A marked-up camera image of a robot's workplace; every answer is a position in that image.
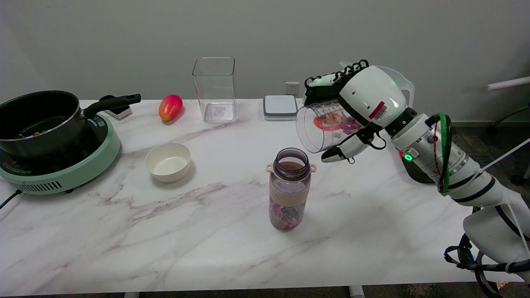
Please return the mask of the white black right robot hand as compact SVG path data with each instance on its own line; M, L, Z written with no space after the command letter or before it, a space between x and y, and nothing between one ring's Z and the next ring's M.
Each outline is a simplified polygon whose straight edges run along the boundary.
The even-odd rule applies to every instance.
M324 163L352 161L365 149L374 148L373 138L381 130L395 136L417 116L392 77L381 67L369 66L365 59L342 71L310 77L305 86L305 106L335 99L362 126L340 143L321 149Z

